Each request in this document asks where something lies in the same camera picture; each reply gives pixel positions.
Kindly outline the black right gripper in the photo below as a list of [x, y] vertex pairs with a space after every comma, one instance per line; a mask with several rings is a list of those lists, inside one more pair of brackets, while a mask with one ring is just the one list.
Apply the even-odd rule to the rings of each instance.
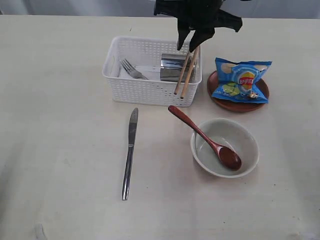
[[177, 50], [181, 50], [189, 33], [194, 31], [189, 43], [189, 52], [193, 52], [214, 36], [215, 28], [238, 32], [243, 26], [241, 17], [221, 9], [223, 3], [222, 0], [157, 0], [154, 14], [177, 19]]

